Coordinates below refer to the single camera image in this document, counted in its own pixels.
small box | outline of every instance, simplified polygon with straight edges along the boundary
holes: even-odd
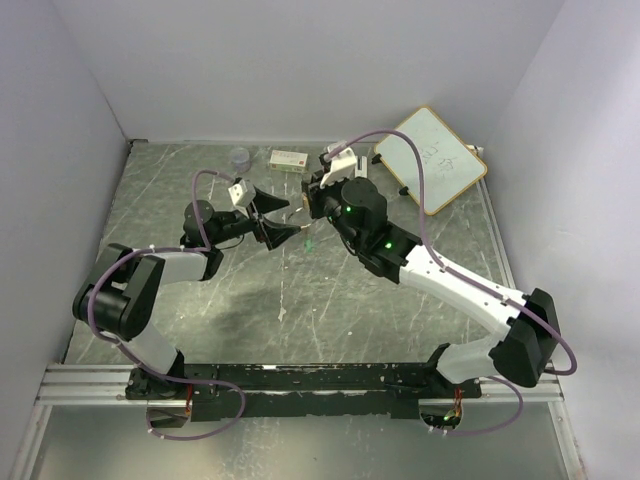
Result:
[[[271,152],[269,165],[273,170],[279,170],[281,172],[303,173],[307,171],[308,156],[306,153],[274,150]]]

purple cable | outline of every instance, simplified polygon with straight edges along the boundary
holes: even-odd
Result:
[[[383,129],[380,129],[380,130],[374,130],[374,131],[365,133],[363,135],[360,135],[360,136],[358,136],[358,137],[356,137],[356,138],[354,138],[352,140],[349,140],[346,143],[341,144],[339,147],[334,148],[333,150],[331,150],[327,154],[327,160],[330,160],[331,158],[335,157],[342,150],[344,150],[345,148],[349,148],[354,143],[358,143],[359,141],[361,141],[361,140],[363,140],[363,139],[365,139],[367,137],[371,137],[373,135],[380,135],[380,134],[395,135],[396,137],[400,137],[402,140],[407,142],[407,144],[409,145],[409,147],[413,151],[414,156],[416,157],[416,162],[418,164],[418,183],[420,185],[420,213],[419,213],[420,238],[422,239],[422,244],[427,249],[427,252],[429,253],[429,256],[433,259],[433,261],[442,270],[451,273],[453,276],[455,276],[456,278],[459,278],[463,282],[466,282],[469,285],[471,285],[473,287],[476,287],[477,289],[479,289],[479,290],[491,295],[492,297],[502,301],[503,297],[499,292],[494,291],[493,289],[481,284],[480,282],[477,282],[473,278],[469,278],[468,276],[466,276],[462,272],[459,272],[459,271],[455,270],[454,268],[451,268],[451,267],[448,267],[447,265],[445,265],[444,262],[441,260],[441,258],[436,253],[436,251],[433,249],[433,245],[431,244],[431,241],[429,240],[429,235],[427,234],[427,229],[426,229],[426,225],[425,225],[425,218],[426,218],[426,214],[424,212],[425,186],[424,186],[424,170],[422,168],[422,159],[420,157],[420,152],[418,151],[418,147],[416,147],[416,144],[413,143],[413,140],[411,140],[411,138],[409,138],[407,135],[405,135],[404,133],[402,133],[402,132],[400,132],[398,130],[386,129],[386,128],[383,128]],[[534,312],[532,312],[531,310],[529,310],[525,306],[520,305],[519,303],[515,302],[514,300],[512,300],[510,298],[508,298],[506,300],[506,303],[508,305],[516,308],[520,312],[524,313],[529,318],[531,318],[534,322],[536,322],[538,325],[540,325],[547,333],[549,333],[549,335],[551,335],[551,337],[554,340],[556,340],[560,345],[562,345],[562,348],[564,348],[564,350],[567,352],[567,355],[569,356],[569,359],[571,361],[571,365],[567,370],[555,370],[555,369],[552,368],[552,369],[545,369],[545,373],[551,373],[551,374],[555,374],[555,375],[572,375],[573,373],[575,373],[575,371],[578,368],[578,361],[576,359],[575,354],[573,353],[573,350],[571,349],[569,344],[560,336],[560,334],[555,329],[553,329],[547,322],[545,322],[540,316],[538,316],[537,314],[535,314]],[[452,432],[452,433],[450,433],[448,435],[461,437],[461,436],[473,436],[473,435],[481,435],[481,434],[485,434],[485,433],[491,433],[491,432],[495,432],[496,430],[500,430],[500,429],[502,429],[504,427],[507,427],[508,425],[511,425],[513,422],[515,422],[520,417],[520,414],[522,413],[522,409],[524,408],[524,400],[522,398],[522,395],[518,391],[518,389],[511,382],[509,382],[507,380],[503,380],[503,379],[500,379],[500,378],[497,378],[497,377],[488,377],[488,378],[490,378],[491,380],[494,380],[496,382],[502,383],[502,384],[506,385],[507,387],[509,387],[511,390],[513,390],[513,392],[518,397],[518,410],[516,411],[516,413],[511,418],[506,420],[505,422],[500,423],[498,425],[495,425],[493,427],[483,428],[483,429],[480,429],[480,430],[466,431],[466,432]]]
[[[161,378],[163,380],[167,380],[167,381],[174,382],[174,383],[183,383],[183,384],[187,384],[187,385],[218,385],[218,386],[221,386],[221,387],[229,388],[231,390],[235,390],[240,395],[240,408],[238,409],[238,413],[236,413],[236,416],[234,418],[232,418],[229,422],[224,424],[223,426],[221,426],[221,427],[219,427],[219,428],[217,428],[217,429],[215,429],[215,430],[213,430],[211,432],[204,433],[202,435],[194,435],[194,436],[190,436],[190,437],[178,437],[178,436],[175,436],[175,435],[163,435],[162,433],[158,432],[157,430],[155,430],[151,426],[151,419],[149,417],[149,414],[147,413],[147,427],[149,428],[149,433],[155,435],[158,438],[166,439],[166,440],[176,440],[176,441],[201,440],[203,438],[212,437],[214,435],[217,435],[219,433],[224,432],[228,428],[231,428],[233,425],[238,423],[238,421],[240,420],[240,417],[244,413],[245,407],[247,405],[247,398],[246,398],[245,393],[237,385],[235,385],[233,383],[230,383],[230,382],[225,382],[223,380],[186,379],[186,378],[172,377],[170,375],[164,375],[164,374],[162,374],[160,372],[157,372],[156,370],[154,370],[151,367],[149,367],[149,366],[145,365],[144,363],[142,363],[140,361],[140,359],[136,358],[136,356],[133,353],[131,353],[129,350],[126,349],[126,347],[122,344],[122,342],[120,342],[120,340],[115,339],[115,338],[111,338],[111,337],[107,337],[107,336],[103,335],[100,332],[100,330],[98,329],[97,325],[96,325],[94,309],[95,309],[95,302],[96,302],[96,297],[98,295],[98,292],[100,291],[100,289],[102,289],[102,287],[108,281],[108,279],[111,277],[111,275],[113,275],[115,272],[117,272],[129,260],[137,257],[138,255],[148,255],[148,254],[153,254],[153,253],[169,253],[169,252],[202,253],[202,252],[208,252],[208,251],[211,250],[211,243],[209,242],[209,239],[207,238],[206,231],[204,229],[204,224],[202,222],[202,217],[200,216],[200,209],[198,207],[197,194],[196,194],[196,186],[197,186],[198,178],[203,173],[209,173],[211,175],[215,175],[215,176],[224,178],[225,180],[228,180],[230,182],[233,182],[233,178],[230,177],[229,175],[225,174],[225,173],[217,172],[215,170],[200,170],[193,177],[193,182],[191,184],[191,200],[193,202],[193,211],[194,211],[194,215],[196,216],[196,223],[198,224],[198,230],[200,231],[200,235],[201,235],[202,240],[203,240],[203,242],[205,244],[205,247],[198,247],[198,248],[179,248],[179,247],[146,248],[146,249],[136,250],[136,251],[133,251],[131,253],[128,253],[127,255],[122,257],[120,260],[115,262],[113,265],[111,265],[111,267],[109,267],[107,269],[107,271],[104,272],[104,274],[98,279],[98,281],[96,282],[95,286],[93,287],[93,290],[91,291],[91,294],[89,295],[89,302],[87,304],[87,323],[89,324],[89,328],[91,329],[93,334],[96,337],[104,340],[105,342],[109,342],[109,343],[112,343],[114,345],[117,345],[118,349],[129,360],[131,360],[137,367],[141,368],[145,372],[147,372],[147,373],[149,373],[151,375],[154,375],[154,376],[156,376],[158,378]]]

